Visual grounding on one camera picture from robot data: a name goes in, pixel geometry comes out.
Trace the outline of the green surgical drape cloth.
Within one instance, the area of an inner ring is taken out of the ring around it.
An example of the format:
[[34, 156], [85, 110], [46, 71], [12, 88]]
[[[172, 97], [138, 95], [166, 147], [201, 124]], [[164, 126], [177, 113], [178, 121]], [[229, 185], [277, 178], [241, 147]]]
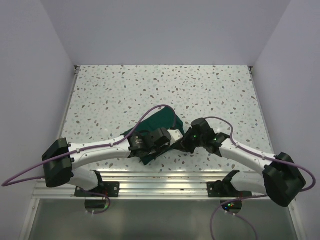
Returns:
[[[168, 130], [179, 130], [183, 136], [185, 131], [183, 129], [183, 122], [178, 116], [173, 113], [169, 107], [164, 107], [162, 110], [153, 114], [149, 118], [143, 120], [135, 131], [129, 136], [128, 140], [132, 144], [146, 144], [148, 147], [157, 145], [159, 147], [164, 144], [169, 144]], [[169, 149], [158, 155], [153, 155], [145, 159], [140, 159], [143, 165], [148, 165], [151, 161], [164, 153], [174, 150], [179, 144], [170, 145]]]

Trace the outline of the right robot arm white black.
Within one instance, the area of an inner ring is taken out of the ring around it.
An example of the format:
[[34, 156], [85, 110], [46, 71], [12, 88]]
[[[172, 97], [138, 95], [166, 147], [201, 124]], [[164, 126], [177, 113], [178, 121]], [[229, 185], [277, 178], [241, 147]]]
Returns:
[[253, 171], [232, 170], [223, 180], [207, 183], [209, 197], [244, 198], [253, 193], [266, 195], [281, 207], [287, 207], [306, 185], [306, 180], [286, 153], [273, 155], [247, 147], [233, 135], [215, 132], [206, 118], [198, 118], [182, 138], [187, 153], [203, 148], [208, 153], [233, 160]]

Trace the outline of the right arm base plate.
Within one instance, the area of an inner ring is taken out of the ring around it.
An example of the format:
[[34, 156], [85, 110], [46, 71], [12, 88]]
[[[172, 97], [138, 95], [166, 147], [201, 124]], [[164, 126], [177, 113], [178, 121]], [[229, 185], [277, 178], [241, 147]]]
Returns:
[[224, 183], [220, 180], [207, 182], [206, 187], [209, 198], [244, 198], [252, 196], [252, 192], [238, 191], [231, 183]]

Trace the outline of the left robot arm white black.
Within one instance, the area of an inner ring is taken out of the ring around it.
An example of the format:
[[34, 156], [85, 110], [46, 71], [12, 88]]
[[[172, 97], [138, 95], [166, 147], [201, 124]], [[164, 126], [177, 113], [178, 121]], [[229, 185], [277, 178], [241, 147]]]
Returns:
[[181, 136], [178, 130], [161, 127], [96, 143], [68, 143], [65, 138], [58, 139], [42, 155], [45, 184], [48, 188], [70, 184], [99, 196], [104, 190], [101, 177], [84, 166], [112, 159], [153, 158], [168, 150]]

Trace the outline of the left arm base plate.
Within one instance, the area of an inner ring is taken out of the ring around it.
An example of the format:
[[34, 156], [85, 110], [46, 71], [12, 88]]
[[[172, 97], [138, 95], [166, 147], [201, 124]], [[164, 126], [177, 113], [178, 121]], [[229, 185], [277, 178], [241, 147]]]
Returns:
[[89, 191], [83, 191], [77, 187], [74, 196], [84, 198], [108, 196], [109, 198], [117, 198], [119, 196], [119, 191], [120, 183], [118, 181], [107, 181], [100, 183], [98, 187]]

